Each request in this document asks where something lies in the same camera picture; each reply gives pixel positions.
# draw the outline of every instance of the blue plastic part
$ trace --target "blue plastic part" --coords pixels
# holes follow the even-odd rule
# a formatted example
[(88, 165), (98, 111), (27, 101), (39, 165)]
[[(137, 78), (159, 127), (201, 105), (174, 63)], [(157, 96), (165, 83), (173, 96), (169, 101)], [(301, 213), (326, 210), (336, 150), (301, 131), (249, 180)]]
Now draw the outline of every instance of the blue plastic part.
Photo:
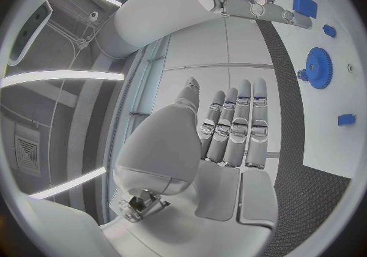
[(331, 38), (335, 38), (336, 37), (336, 29), (333, 28), (332, 26), (329, 26), (328, 24), (326, 24), (322, 29)]
[(317, 3), (312, 0), (293, 0), (293, 9), (307, 17), (317, 17)]
[(355, 115), (353, 114), (343, 114), (338, 116), (338, 126), (349, 125), (355, 123)]
[(308, 81), (316, 89), (325, 89), (333, 78), (333, 63), (329, 54), (315, 47), (308, 53), (306, 61)]
[(297, 72), (297, 77), (298, 77), (298, 79), (300, 79), (302, 81), (308, 81), (308, 76), (307, 76), (307, 72), (306, 72), (305, 69), (299, 70)]

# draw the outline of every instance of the air vent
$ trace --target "air vent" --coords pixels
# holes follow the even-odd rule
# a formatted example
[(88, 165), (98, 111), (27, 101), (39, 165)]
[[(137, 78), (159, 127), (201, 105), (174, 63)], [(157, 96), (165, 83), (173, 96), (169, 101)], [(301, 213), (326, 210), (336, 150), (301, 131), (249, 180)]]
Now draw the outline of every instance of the air vent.
[(41, 176), (38, 143), (15, 135), (15, 156), (19, 171)]

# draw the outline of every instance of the blue block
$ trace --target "blue block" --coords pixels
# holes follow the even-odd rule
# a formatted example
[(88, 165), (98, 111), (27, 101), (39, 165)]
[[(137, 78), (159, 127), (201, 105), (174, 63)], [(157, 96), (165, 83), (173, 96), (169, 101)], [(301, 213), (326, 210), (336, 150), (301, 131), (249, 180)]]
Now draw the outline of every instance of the blue block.
[(308, 17), (317, 16), (317, 3), (312, 0), (293, 0), (293, 9)]
[(355, 116), (353, 114), (344, 114), (338, 116), (338, 126), (354, 124)]

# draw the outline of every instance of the blue cog wheel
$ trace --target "blue cog wheel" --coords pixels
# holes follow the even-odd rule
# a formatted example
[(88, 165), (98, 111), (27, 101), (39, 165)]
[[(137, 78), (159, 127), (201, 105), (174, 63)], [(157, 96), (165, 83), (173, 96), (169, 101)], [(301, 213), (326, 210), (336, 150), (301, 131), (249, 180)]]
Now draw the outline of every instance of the blue cog wheel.
[(313, 48), (307, 56), (308, 81), (316, 89), (325, 89), (333, 78), (333, 63), (329, 54), (321, 48)]

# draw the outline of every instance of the gray mesh surface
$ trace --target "gray mesh surface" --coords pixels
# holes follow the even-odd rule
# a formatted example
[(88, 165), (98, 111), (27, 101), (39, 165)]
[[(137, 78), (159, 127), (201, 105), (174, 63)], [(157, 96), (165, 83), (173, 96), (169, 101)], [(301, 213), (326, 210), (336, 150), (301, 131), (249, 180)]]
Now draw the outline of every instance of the gray mesh surface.
[(275, 182), (279, 220), (275, 237), (263, 255), (279, 257), (317, 230), (342, 197), (350, 179), (302, 165), (305, 120), (297, 77), (273, 24), (257, 23), (273, 61), (280, 97), (281, 149)]

